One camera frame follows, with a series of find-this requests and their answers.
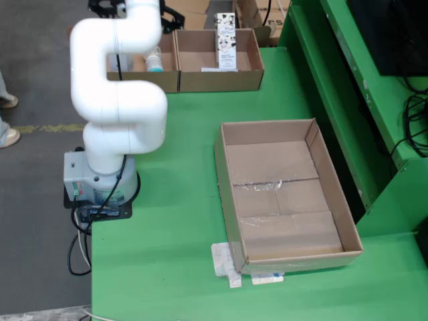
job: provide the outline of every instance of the small bottle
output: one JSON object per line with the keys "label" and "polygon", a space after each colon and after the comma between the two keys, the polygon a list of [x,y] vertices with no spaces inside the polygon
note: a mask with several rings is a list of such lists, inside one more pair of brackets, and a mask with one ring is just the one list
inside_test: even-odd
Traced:
{"label": "small bottle", "polygon": [[163,72],[162,55],[159,47],[144,54],[144,58],[146,60],[146,70],[148,72]]}

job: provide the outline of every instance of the person's foot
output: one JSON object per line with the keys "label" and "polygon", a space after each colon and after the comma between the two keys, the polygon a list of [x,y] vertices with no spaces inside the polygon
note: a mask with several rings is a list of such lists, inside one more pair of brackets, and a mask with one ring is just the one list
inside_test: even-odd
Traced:
{"label": "person's foot", "polygon": [[0,145],[0,148],[5,148],[15,144],[21,138],[21,133],[16,129],[9,128],[6,134],[6,141],[3,145]]}
{"label": "person's foot", "polygon": [[18,98],[14,95],[11,96],[13,97],[13,100],[0,98],[0,109],[10,109],[18,105]]}

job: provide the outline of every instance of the sticker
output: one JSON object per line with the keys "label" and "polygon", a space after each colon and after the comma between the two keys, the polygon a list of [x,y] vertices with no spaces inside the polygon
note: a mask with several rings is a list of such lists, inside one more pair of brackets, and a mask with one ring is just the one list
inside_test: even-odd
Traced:
{"label": "sticker", "polygon": [[253,281],[253,285],[258,286],[260,284],[283,282],[284,274],[284,272],[252,274],[251,279]]}
{"label": "sticker", "polygon": [[[94,198],[95,204],[103,204],[103,202],[109,196],[110,191],[100,191],[98,189],[94,189]],[[123,202],[125,200],[125,195],[122,191],[115,191],[109,200],[109,204],[115,204],[119,202]]]}

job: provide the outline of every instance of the empty cardboard box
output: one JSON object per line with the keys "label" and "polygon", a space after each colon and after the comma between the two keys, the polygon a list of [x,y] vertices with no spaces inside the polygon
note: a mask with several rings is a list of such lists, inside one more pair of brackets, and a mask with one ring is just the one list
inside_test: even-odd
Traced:
{"label": "empty cardboard box", "polygon": [[202,72],[218,68],[214,30],[176,30],[180,92],[259,90],[264,66],[253,30],[236,30],[238,72]]}
{"label": "empty cardboard box", "polygon": [[238,273],[333,268],[362,253],[315,120],[222,124],[215,162]]}
{"label": "empty cardboard box", "polygon": [[[122,72],[122,79],[146,80],[158,85],[164,92],[178,92],[179,62],[174,34],[170,33],[162,35],[159,47],[162,52],[163,72],[147,72],[144,57],[142,55],[135,55],[134,69],[131,72]],[[119,80],[119,73],[111,72],[110,64],[108,62],[107,78],[109,80]]]}

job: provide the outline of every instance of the cardboard box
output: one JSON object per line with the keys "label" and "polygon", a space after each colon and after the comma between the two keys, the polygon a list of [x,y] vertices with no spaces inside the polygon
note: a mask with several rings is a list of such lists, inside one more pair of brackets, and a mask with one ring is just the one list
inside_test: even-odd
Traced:
{"label": "cardboard box", "polygon": [[219,69],[236,70],[236,32],[234,13],[215,14],[215,61]]}
{"label": "cardboard box", "polygon": [[278,44],[291,1],[272,0],[267,23],[263,26],[268,14],[268,3],[269,0],[240,0],[236,5],[238,21],[242,20],[241,27],[254,28],[260,47],[276,46]]}
{"label": "cardboard box", "polygon": [[176,30],[180,92],[259,90],[264,66],[253,30],[236,30],[238,72],[201,72],[217,68],[214,30]]}
{"label": "cardboard box", "polygon": [[[142,55],[134,56],[134,69],[131,72],[122,72],[123,80],[146,80],[161,87],[165,92],[179,91],[179,61],[177,45],[173,33],[162,35],[159,42],[162,52],[163,72],[146,72],[146,62]],[[119,80],[118,72],[110,71],[107,62],[107,79]]]}
{"label": "cardboard box", "polygon": [[315,120],[222,124],[215,162],[238,273],[333,268],[362,253]]}
{"label": "cardboard box", "polygon": [[[167,0],[167,6],[185,16],[186,30],[200,30],[205,26],[207,15],[205,14],[209,0]],[[164,18],[172,20],[168,14]]]}

